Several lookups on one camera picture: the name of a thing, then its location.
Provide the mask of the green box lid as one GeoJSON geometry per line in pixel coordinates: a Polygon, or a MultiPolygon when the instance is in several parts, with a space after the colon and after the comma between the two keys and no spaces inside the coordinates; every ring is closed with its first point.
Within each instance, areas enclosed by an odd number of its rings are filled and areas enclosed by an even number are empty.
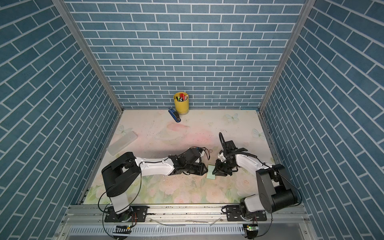
{"type": "Polygon", "coordinates": [[[216,176],[213,173],[214,170],[215,170],[215,166],[208,165],[207,179],[210,179],[210,180],[216,179],[216,176]]]}

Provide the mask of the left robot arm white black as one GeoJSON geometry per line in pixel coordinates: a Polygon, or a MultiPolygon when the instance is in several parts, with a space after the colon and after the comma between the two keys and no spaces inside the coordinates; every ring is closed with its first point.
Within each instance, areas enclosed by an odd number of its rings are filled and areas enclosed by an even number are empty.
{"type": "Polygon", "coordinates": [[[152,175],[197,175],[208,172],[203,157],[210,158],[210,153],[203,147],[191,147],[179,155],[170,155],[162,159],[144,159],[134,156],[132,152],[124,153],[105,166],[101,173],[106,189],[116,214],[129,210],[132,200],[126,191],[137,179],[152,175]]]}

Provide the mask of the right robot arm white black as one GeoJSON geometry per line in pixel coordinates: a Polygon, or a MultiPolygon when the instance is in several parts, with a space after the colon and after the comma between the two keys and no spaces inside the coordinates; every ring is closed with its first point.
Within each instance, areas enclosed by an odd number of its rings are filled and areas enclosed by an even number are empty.
{"type": "Polygon", "coordinates": [[[287,207],[300,205],[302,196],[288,180],[286,168],[281,164],[268,164],[245,148],[237,148],[233,141],[225,141],[222,133],[219,140],[223,150],[218,154],[213,175],[232,176],[239,168],[252,174],[257,181],[258,193],[241,200],[241,215],[249,219],[258,211],[274,213],[287,207]]]}

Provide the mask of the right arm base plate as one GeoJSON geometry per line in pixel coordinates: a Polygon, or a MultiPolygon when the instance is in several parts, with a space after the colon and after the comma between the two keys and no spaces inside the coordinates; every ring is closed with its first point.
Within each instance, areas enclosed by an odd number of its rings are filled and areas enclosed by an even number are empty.
{"type": "Polygon", "coordinates": [[[245,205],[226,205],[221,208],[223,214],[226,215],[228,222],[239,221],[261,221],[267,220],[266,212],[263,210],[250,212],[246,209],[245,205]]]}

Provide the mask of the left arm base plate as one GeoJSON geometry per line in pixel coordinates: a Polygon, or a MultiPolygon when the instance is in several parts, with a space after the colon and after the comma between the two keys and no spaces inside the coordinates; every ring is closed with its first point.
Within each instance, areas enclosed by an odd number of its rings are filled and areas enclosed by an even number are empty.
{"type": "Polygon", "coordinates": [[[106,209],[107,215],[104,221],[107,223],[141,223],[145,222],[148,206],[131,206],[127,211],[116,214],[113,207],[106,209]]]}

